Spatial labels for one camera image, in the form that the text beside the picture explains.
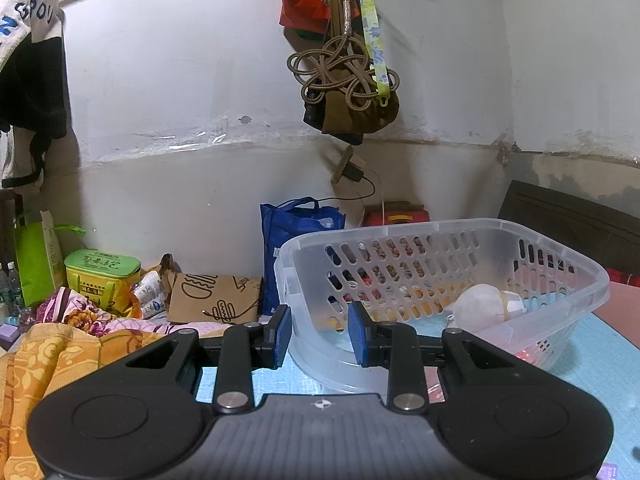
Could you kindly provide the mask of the brown paper burger bag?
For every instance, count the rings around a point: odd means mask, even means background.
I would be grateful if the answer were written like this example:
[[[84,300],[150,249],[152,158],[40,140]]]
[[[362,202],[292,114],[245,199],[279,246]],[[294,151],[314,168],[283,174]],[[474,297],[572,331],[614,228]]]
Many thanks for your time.
[[[179,272],[172,255],[163,283],[168,286],[167,318],[173,323],[243,324],[259,316],[261,278]]]

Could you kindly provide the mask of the white rolled sock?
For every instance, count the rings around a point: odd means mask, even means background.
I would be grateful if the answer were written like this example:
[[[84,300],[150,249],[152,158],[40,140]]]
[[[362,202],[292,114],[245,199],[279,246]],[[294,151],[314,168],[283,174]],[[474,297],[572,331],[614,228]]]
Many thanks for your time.
[[[516,292],[477,284],[462,292],[447,308],[448,325],[469,333],[517,318],[526,312],[524,300]]]

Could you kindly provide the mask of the clear plastic perforated basket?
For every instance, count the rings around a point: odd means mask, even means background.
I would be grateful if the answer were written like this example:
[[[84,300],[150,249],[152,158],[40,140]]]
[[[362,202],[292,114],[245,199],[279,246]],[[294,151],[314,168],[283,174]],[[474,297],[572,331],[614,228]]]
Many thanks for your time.
[[[479,335],[544,370],[575,325],[610,298],[599,263],[517,223],[466,219],[322,231],[288,240],[273,265],[281,304],[290,307],[288,352],[337,392],[386,391],[386,371],[361,367],[347,329],[358,301],[375,322],[404,322],[438,336],[447,308],[469,288],[516,292],[526,312]]]

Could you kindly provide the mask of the white snack packets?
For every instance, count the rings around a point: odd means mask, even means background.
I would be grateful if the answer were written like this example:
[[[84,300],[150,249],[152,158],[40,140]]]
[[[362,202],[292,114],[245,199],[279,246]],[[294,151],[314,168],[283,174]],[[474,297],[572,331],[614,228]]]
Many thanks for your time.
[[[131,301],[135,318],[152,318],[166,309],[166,292],[155,271],[146,272],[131,289]]]

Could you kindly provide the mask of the red gift box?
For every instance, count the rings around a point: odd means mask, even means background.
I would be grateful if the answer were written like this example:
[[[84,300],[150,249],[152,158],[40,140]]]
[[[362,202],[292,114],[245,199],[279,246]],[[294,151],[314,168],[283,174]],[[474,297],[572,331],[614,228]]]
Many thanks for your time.
[[[429,222],[430,214],[422,204],[406,200],[385,202],[364,208],[360,226],[393,226],[394,224]]]

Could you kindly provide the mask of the green yellow lidded box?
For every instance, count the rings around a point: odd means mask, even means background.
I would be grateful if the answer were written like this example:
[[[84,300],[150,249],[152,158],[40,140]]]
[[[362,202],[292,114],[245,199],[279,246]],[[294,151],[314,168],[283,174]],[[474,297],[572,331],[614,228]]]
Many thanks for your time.
[[[130,290],[141,276],[141,262],[134,257],[96,249],[77,249],[64,259],[69,288],[95,306],[126,316],[131,309]]]

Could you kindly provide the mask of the pink floral quilt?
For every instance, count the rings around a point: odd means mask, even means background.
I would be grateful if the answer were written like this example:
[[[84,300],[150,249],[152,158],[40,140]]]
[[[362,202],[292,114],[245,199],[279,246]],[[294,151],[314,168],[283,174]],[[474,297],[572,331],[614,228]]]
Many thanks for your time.
[[[217,337],[228,324],[216,322],[171,323],[166,318],[120,318],[93,304],[79,292],[60,287],[36,311],[36,323],[65,324],[91,336],[102,337],[119,330],[137,330],[142,333],[169,335],[178,330],[196,330],[201,337]]]

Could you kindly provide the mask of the orange patterned blanket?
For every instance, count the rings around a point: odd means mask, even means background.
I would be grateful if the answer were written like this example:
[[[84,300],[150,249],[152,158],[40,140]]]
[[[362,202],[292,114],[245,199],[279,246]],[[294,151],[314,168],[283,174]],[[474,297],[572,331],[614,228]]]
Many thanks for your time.
[[[1,477],[43,477],[26,426],[45,396],[159,339],[140,330],[96,337],[62,324],[32,327],[15,351],[1,357]]]

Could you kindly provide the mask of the green paper bag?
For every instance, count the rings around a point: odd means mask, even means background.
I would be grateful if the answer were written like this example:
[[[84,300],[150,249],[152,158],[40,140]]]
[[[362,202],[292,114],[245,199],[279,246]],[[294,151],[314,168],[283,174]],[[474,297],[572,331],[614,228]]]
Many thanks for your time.
[[[66,284],[66,271],[58,232],[85,236],[72,224],[56,224],[48,210],[40,210],[40,220],[14,229],[14,245],[23,299],[26,307],[42,304]]]

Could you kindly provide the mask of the dark wooden headboard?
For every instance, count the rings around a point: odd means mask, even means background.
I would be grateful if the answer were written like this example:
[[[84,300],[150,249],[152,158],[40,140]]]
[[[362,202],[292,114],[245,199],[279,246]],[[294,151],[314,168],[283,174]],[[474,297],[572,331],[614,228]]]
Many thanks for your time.
[[[621,283],[639,276],[639,219],[631,214],[514,180],[498,217],[573,248],[612,271]]]

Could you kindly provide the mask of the black white hanging garment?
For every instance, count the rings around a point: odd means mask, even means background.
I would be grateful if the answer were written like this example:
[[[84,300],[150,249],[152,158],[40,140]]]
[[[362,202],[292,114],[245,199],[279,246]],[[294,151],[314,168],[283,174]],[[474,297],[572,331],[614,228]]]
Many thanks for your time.
[[[37,184],[70,131],[60,0],[1,0],[2,188]]]

